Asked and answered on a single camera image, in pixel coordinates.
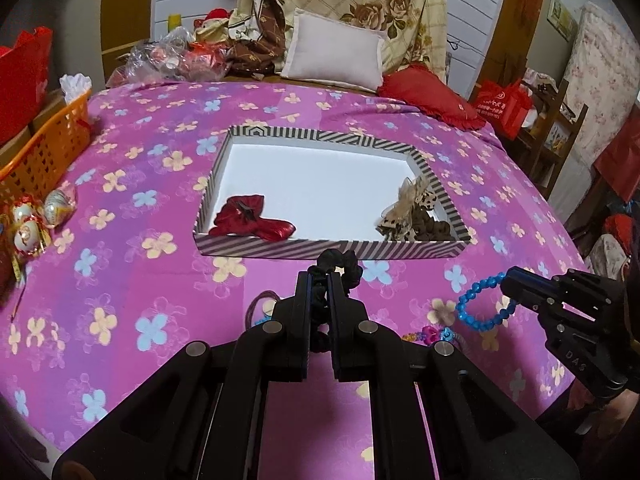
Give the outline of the right hand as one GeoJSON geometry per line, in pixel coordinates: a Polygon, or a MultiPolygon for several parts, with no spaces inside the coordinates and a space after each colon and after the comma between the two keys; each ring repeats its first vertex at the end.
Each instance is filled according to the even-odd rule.
{"type": "Polygon", "coordinates": [[[593,412],[578,426],[576,434],[583,436],[594,430],[596,436],[603,439],[620,433],[638,402],[638,393],[625,390],[615,399],[598,408],[597,399],[579,380],[575,379],[570,386],[567,408],[570,411],[593,408],[593,412]]]}

